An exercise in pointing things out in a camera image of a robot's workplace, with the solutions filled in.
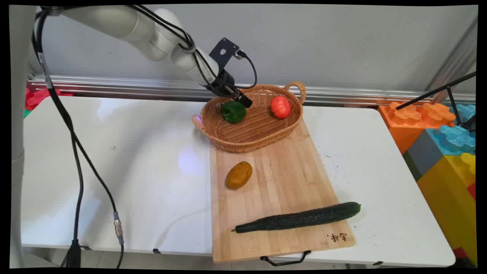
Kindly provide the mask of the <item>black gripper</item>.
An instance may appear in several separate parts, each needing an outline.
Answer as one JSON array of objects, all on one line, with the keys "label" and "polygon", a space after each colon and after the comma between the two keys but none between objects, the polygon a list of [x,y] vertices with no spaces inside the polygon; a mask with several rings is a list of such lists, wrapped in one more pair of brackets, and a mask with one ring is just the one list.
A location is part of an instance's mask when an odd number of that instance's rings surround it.
[{"label": "black gripper", "polygon": [[234,101],[250,108],[252,106],[252,100],[245,95],[244,92],[238,88],[231,88],[229,85],[235,85],[235,80],[226,70],[222,70],[219,73],[217,80],[214,80],[210,85],[206,85],[205,88],[211,91],[215,96],[229,96]]}]

